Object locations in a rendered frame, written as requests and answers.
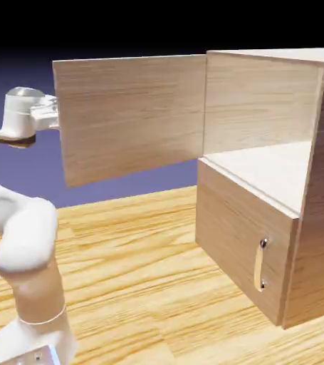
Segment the light wood cabinet door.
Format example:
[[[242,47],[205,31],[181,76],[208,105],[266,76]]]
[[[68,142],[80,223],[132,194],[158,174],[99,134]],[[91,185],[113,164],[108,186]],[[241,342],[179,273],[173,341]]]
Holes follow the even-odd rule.
[[[201,156],[205,56],[54,61],[53,78],[67,186]]]

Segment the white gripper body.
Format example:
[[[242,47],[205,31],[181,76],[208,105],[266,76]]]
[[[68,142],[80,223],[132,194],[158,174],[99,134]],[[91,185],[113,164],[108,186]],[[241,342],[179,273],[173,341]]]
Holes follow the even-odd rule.
[[[59,130],[58,101],[55,96],[45,95],[31,106],[31,121],[35,130]]]

